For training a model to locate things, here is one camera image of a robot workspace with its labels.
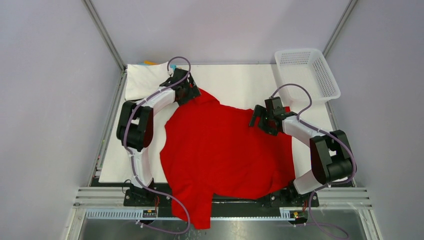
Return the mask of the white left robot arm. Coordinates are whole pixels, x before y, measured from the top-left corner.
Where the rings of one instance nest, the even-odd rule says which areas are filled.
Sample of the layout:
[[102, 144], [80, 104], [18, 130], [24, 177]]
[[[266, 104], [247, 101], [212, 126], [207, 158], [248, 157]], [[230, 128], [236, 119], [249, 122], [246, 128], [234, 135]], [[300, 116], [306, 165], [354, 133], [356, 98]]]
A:
[[154, 116], [168, 105], [178, 103], [182, 106], [200, 95], [191, 72], [176, 68], [148, 97], [123, 103], [116, 137], [126, 150], [130, 162], [130, 198], [148, 206], [157, 196], [153, 189], [154, 178], [148, 153], [154, 136]]

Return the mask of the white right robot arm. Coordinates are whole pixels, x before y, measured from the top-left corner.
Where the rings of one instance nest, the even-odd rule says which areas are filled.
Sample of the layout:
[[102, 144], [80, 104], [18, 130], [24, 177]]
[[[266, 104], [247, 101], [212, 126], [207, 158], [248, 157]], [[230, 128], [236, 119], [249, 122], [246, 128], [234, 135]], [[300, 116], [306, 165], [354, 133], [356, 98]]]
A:
[[291, 136], [310, 149], [311, 169], [291, 181], [287, 201], [293, 206], [301, 205], [307, 194], [333, 184], [356, 173], [356, 163], [346, 133], [342, 130], [327, 132], [303, 119], [300, 114], [287, 111], [279, 97], [256, 105], [249, 126], [259, 127], [265, 133]]

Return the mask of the red t-shirt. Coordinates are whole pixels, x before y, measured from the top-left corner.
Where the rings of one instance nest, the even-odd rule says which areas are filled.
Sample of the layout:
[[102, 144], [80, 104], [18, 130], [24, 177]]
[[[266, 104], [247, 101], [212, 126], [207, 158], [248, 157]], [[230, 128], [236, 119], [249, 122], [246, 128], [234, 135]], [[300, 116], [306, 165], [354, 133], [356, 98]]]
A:
[[254, 200], [295, 178], [292, 138], [250, 127], [252, 115], [204, 90], [176, 109], [160, 152], [174, 216], [208, 229], [214, 195]]

